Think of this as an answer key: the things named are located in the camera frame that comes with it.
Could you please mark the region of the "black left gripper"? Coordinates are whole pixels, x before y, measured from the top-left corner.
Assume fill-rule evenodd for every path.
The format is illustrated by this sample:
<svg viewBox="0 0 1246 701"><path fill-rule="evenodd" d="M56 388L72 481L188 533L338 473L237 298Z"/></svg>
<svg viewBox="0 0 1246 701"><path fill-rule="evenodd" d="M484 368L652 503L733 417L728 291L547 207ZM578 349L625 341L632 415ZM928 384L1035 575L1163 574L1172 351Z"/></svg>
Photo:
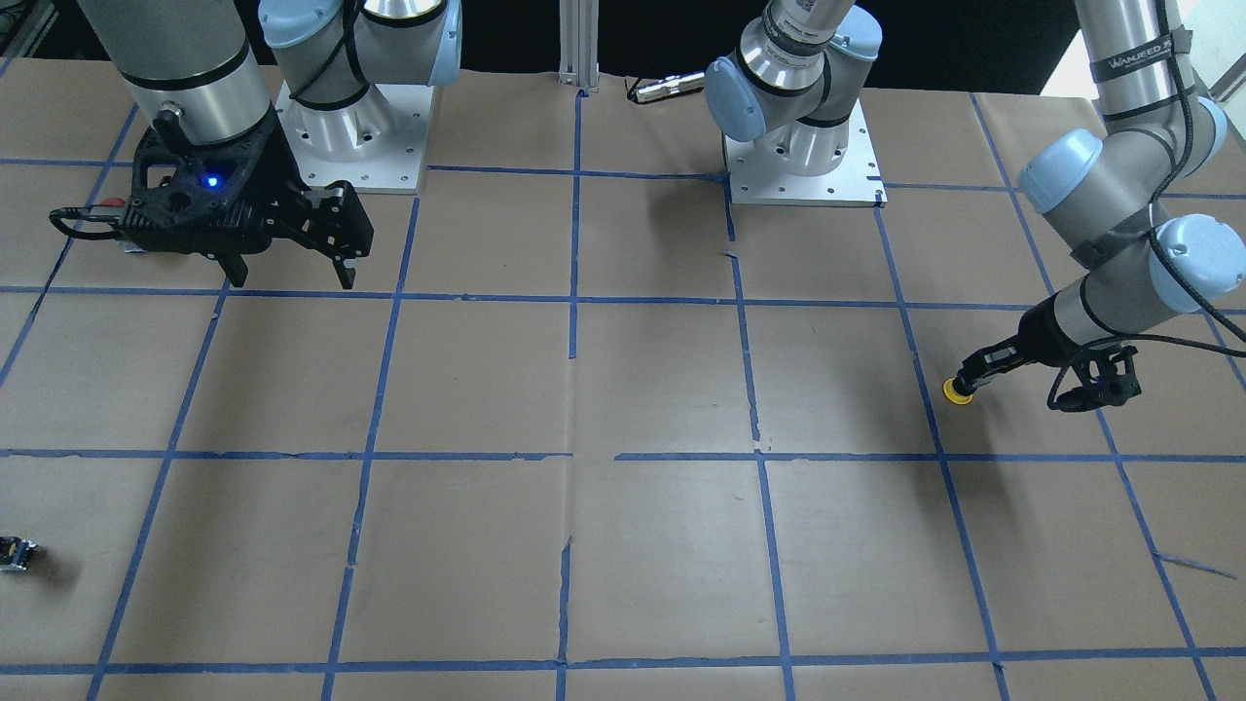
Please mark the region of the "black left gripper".
<svg viewBox="0 0 1246 701"><path fill-rule="evenodd" d="M1059 327L1055 310L1029 310L1004 341L979 347L973 359L964 359L956 379L961 391L978 391L998 374L1008 374L1027 364L1064 367L1077 354L1077 342Z"/></svg>

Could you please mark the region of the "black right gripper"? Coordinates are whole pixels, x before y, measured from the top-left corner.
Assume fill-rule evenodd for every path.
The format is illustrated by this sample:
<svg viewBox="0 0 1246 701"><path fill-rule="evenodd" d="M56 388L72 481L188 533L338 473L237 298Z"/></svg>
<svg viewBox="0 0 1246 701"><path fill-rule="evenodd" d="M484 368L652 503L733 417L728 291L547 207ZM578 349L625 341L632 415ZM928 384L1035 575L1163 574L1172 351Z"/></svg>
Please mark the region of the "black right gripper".
<svg viewBox="0 0 1246 701"><path fill-rule="evenodd" d="M216 256L235 289L245 288L249 275L244 256L284 237L326 256L340 288L351 291L375 230L350 182L308 191L277 125L258 125L235 139L192 146L187 154L147 129L115 232L143 252Z"/></svg>

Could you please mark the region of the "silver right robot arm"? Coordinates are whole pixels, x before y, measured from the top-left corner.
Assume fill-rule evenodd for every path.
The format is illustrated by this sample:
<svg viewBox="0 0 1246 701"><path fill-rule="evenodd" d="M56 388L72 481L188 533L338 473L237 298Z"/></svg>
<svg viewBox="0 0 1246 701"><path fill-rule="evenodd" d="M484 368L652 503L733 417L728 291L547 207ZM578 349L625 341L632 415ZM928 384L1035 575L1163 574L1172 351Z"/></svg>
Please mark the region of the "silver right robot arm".
<svg viewBox="0 0 1246 701"><path fill-rule="evenodd" d="M360 192L417 192L434 92L459 76L459 1L262 1L274 100L232 1L85 1L148 120L130 195L49 214L77 240L217 261L292 240L354 288L374 227Z"/></svg>

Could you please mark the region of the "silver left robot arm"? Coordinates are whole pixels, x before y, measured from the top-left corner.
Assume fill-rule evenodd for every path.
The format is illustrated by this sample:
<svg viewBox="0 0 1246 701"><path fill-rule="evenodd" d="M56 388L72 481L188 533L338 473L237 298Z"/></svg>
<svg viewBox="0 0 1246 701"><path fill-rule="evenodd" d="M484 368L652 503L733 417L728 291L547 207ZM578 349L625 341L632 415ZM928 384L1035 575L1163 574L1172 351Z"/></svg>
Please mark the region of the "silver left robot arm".
<svg viewBox="0 0 1246 701"><path fill-rule="evenodd" d="M1244 279L1244 240L1210 215L1171 217L1160 197L1196 173L1227 138L1227 115L1192 82L1192 35L1168 1L1078 1L1090 71L1103 90L1105 136L1074 129L1015 177L1085 275L1030 308L1004 341L967 356L944 383L969 403L993 379L1042 364L1077 387L1050 408L1082 412L1138 393L1136 342L1180 314L1224 315L1212 303ZM383 85L454 83L462 54L459 1L263 1L264 44L287 77L289 125L323 154L344 120L368 144L384 128ZM770 1L701 88L726 147L748 166L810 181L834 171L832 148L882 44L854 1Z"/></svg>

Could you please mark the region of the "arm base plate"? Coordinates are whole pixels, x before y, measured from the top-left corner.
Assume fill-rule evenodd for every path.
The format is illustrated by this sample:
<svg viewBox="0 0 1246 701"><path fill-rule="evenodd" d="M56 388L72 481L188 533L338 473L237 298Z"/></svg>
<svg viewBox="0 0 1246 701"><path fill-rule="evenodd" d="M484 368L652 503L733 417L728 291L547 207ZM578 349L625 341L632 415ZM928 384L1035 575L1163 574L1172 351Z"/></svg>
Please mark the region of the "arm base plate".
<svg viewBox="0 0 1246 701"><path fill-rule="evenodd" d="M279 117L308 186L345 179L360 194L416 195L437 90L378 85L356 103L315 111L277 93Z"/></svg>
<svg viewBox="0 0 1246 701"><path fill-rule="evenodd" d="M744 205L881 207L888 200L860 102L831 128L792 123L760 139L721 137L731 200Z"/></svg>

